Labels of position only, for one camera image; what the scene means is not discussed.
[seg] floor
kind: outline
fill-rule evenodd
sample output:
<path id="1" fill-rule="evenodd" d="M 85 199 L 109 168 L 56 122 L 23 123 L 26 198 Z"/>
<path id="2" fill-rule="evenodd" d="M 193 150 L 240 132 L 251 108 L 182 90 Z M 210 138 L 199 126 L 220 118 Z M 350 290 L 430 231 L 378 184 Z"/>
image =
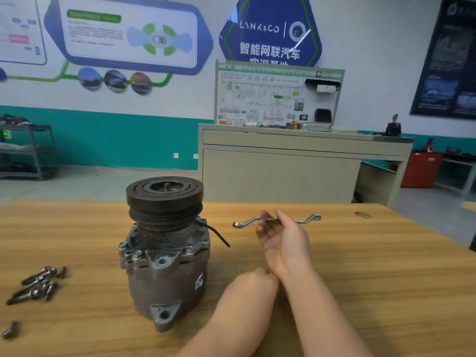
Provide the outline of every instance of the floor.
<path id="1" fill-rule="evenodd" d="M 7 200 L 125 200 L 125 188 L 140 179 L 175 175 L 197 177 L 196 170 L 138 170 L 63 167 L 52 180 L 0 180 L 0 202 Z M 469 201 L 476 201 L 472 194 Z M 464 246 L 476 232 L 476 213 L 461 208 L 463 199 L 445 189 L 402 188 L 394 210 Z"/>

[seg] sticker label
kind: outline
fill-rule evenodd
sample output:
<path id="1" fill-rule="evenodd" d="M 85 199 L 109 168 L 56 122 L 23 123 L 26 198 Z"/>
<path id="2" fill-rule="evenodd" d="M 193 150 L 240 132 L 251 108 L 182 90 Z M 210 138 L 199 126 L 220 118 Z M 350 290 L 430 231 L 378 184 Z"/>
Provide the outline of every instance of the sticker label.
<path id="1" fill-rule="evenodd" d="M 203 284 L 203 273 L 200 274 L 199 279 L 195 282 L 195 289 L 198 289 Z"/>

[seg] red toolbox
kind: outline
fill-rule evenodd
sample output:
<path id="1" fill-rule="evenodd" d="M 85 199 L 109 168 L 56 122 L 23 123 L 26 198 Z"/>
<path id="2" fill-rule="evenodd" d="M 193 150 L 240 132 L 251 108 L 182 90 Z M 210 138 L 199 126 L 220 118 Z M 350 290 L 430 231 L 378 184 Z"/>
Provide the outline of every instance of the red toolbox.
<path id="1" fill-rule="evenodd" d="M 401 186 L 403 188 L 431 188 L 437 178 L 444 155 L 412 151 Z"/>

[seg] black wire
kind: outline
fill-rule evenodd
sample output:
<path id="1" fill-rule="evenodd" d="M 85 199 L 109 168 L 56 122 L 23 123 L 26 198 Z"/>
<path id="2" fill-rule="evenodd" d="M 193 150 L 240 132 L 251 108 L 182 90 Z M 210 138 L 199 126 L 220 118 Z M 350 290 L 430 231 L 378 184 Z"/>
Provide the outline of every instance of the black wire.
<path id="1" fill-rule="evenodd" d="M 204 223 L 204 222 L 202 222 L 201 220 L 198 220 L 198 219 L 197 219 L 197 224 L 200 225 L 200 226 L 202 226 L 202 227 L 206 227 L 206 228 L 210 229 L 213 233 L 215 233 L 215 234 L 218 236 L 218 238 L 221 239 L 221 241 L 222 241 L 223 243 L 225 243 L 225 245 L 226 245 L 228 248 L 230 248 L 230 244 L 221 236 L 220 233 L 218 233 L 218 231 L 217 231 L 215 228 L 210 227 L 207 223 Z"/>

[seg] wooden table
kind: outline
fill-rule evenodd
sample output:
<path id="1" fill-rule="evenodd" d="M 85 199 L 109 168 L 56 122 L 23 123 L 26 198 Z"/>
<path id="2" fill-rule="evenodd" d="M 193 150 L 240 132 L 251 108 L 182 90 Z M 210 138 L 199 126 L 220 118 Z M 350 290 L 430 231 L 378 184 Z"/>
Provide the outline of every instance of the wooden table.
<path id="1" fill-rule="evenodd" d="M 226 285 L 265 266 L 254 228 L 233 221 L 269 204 L 208 203 L 201 215 L 231 243 L 211 236 L 207 291 L 199 306 L 164 334 L 137 314 L 119 267 L 117 245 L 131 220 L 120 202 L 8 203 L 0 211 L 0 293 L 45 265 L 70 268 L 51 302 L 0 307 L 0 326 L 21 335 L 0 356 L 172 356 L 210 318 Z M 313 262 L 339 305 L 377 356 L 476 356 L 476 254 L 375 204 L 287 204 L 320 222 L 305 226 Z M 365 219 L 354 212 L 372 216 Z M 257 356 L 302 355 L 286 296 L 278 295 Z"/>

